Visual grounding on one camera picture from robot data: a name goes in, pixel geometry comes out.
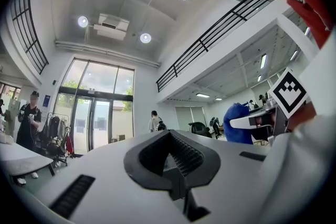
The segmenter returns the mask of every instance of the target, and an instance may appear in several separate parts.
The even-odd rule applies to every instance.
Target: tree
[[[126,91],[127,95],[133,95],[133,87],[129,88]],[[124,108],[122,109],[123,112],[131,112],[132,111],[132,102],[127,102],[127,101],[122,101],[123,104],[125,105]]]
[[[71,79],[69,81],[65,81],[63,86],[64,87],[69,87],[69,88],[77,88],[78,87],[78,82],[76,82],[74,79]],[[79,87],[80,89],[85,90],[86,86],[82,85]],[[72,104],[74,103],[74,96],[72,95],[67,95],[67,94],[59,94],[58,96],[58,102],[57,104],[63,108],[72,108]],[[79,104],[84,103],[84,100],[78,100]]]

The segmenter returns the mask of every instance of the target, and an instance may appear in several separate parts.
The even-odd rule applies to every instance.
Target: hand
[[[30,123],[32,123],[34,121],[34,115],[30,114],[28,116],[28,120],[29,120]]]

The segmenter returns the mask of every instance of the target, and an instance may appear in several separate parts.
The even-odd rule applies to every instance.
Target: blue sign
[[[43,106],[48,107],[48,105],[49,105],[49,100],[50,100],[50,95],[46,95],[46,96],[44,97]]]

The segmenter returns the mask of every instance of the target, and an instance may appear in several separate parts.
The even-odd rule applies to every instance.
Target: wall sign
[[[269,90],[271,96],[289,119],[307,99],[308,94],[296,79],[293,71],[287,68],[273,87]]]
[[[43,106],[48,107],[50,101],[50,95],[44,97]]]

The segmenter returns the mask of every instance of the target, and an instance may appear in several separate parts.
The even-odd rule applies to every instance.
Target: ceiling
[[[89,27],[86,43],[124,52],[138,52],[140,56],[153,59],[155,51],[176,22],[178,15],[186,9],[192,0],[71,0],[67,18],[68,27],[59,33],[58,39],[81,42],[85,40],[85,28],[78,26],[81,15],[88,17],[89,24],[97,24],[99,14],[109,14],[130,21],[124,41],[97,35]],[[149,33],[152,41],[143,44],[142,33]]]
[[[306,31],[307,25],[296,12],[291,12],[287,17],[302,31]],[[254,37],[248,46],[223,65],[170,99],[214,102],[215,98],[232,96],[284,70],[296,50],[299,50],[296,43],[276,25],[261,37]],[[265,67],[260,69],[263,54],[267,54],[267,59]],[[209,95],[210,98],[197,97],[198,93]]]

